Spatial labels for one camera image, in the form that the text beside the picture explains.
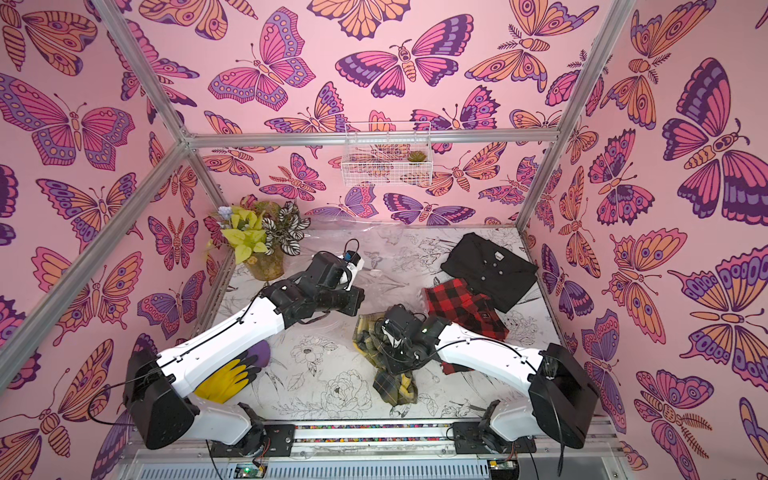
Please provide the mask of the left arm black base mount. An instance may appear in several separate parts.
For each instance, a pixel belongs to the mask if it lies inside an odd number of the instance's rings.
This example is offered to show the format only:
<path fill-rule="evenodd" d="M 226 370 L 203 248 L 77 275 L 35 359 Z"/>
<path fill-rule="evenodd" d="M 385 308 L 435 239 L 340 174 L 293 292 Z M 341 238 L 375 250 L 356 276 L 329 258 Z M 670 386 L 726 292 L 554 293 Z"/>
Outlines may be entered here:
<path fill-rule="evenodd" d="M 295 440 L 295 424 L 266 423 L 250 406 L 239 402 L 251 422 L 251 429 L 234 445 L 210 441 L 214 458 L 289 457 Z"/>

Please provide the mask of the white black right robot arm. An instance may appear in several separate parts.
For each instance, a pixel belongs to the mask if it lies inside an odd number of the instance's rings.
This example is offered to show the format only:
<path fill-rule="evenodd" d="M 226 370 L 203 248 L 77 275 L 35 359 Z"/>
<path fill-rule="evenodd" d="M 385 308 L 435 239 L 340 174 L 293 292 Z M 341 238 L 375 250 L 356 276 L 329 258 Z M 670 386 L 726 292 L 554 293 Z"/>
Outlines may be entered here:
<path fill-rule="evenodd" d="M 526 404 L 498 401 L 489 406 L 487 425 L 501 439 L 546 435 L 563 447 L 584 447 L 599 393 L 567 348 L 554 343 L 544 350 L 513 346 L 440 317 L 421 320 L 401 305 L 387 310 L 376 330 L 384 336 L 391 374 L 441 361 L 493 377 L 525 395 Z"/>

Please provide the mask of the red black plaid shirt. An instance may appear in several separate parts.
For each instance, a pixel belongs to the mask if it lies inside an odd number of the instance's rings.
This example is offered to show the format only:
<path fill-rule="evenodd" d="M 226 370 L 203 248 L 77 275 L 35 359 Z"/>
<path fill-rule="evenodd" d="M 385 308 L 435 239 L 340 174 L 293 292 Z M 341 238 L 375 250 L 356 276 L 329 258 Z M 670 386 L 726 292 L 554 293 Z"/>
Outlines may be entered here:
<path fill-rule="evenodd" d="M 503 341 L 509 334 L 490 297 L 474 293 L 463 279 L 451 279 L 423 290 L 428 315 L 457 323 L 463 328 Z"/>

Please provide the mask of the clear plastic vacuum bag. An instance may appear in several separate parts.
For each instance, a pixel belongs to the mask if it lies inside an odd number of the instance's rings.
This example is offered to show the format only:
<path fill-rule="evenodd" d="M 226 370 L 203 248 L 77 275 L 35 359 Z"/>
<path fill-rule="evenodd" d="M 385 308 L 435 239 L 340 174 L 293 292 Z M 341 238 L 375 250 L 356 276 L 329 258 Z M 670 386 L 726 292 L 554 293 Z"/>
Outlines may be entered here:
<path fill-rule="evenodd" d="M 450 276 L 441 264 L 468 233 L 476 233 L 522 258 L 527 252 L 513 227 L 407 227 L 403 224 L 322 221 L 300 242 L 301 253 L 284 260 L 284 275 L 309 266 L 319 251 L 339 254 L 343 247 L 358 249 L 364 268 L 354 285 L 365 290 L 363 313 L 383 311 L 392 304 L 425 309 L 422 290 Z"/>

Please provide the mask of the yellow plaid shirt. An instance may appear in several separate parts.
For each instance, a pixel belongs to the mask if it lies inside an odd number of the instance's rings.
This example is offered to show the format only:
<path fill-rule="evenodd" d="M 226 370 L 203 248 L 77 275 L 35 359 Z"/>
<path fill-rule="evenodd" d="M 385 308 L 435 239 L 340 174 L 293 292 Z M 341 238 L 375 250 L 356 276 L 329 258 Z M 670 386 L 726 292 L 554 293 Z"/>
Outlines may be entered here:
<path fill-rule="evenodd" d="M 392 407 L 415 404 L 418 388 L 411 372 L 394 374 L 388 370 L 391 356 L 386 351 L 390 341 L 383 330 L 383 312 L 361 314 L 357 318 L 352 341 L 356 350 L 376 369 L 373 387 Z"/>

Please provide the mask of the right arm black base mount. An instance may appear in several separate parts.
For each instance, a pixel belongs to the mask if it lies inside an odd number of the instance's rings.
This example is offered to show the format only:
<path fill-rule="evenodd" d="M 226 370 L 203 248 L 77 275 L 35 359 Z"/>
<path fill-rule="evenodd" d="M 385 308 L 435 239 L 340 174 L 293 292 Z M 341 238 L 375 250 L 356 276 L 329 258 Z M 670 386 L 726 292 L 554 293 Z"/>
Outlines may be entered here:
<path fill-rule="evenodd" d="M 491 429 L 491 415 L 500 403 L 500 400 L 493 401 L 479 421 L 454 422 L 446 431 L 446 436 L 453 440 L 458 454 L 515 454 L 537 451 L 532 438 L 519 437 L 509 441 Z"/>

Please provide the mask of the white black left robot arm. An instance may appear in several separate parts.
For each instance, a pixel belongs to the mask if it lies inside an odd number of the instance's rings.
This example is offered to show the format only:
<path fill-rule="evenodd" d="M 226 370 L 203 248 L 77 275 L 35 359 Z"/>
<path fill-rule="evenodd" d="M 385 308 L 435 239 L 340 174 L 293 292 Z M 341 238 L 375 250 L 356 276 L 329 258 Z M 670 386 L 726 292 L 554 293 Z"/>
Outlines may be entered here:
<path fill-rule="evenodd" d="M 206 440 L 241 455 L 265 448 L 264 421 L 244 403 L 218 404 L 196 394 L 199 385 L 251 346 L 295 324 L 329 312 L 354 317 L 364 299 L 354 280 L 364 261 L 355 251 L 316 253 L 309 267 L 263 287 L 230 318 L 157 355 L 133 354 L 128 362 L 123 404 L 150 450 L 179 440 Z"/>

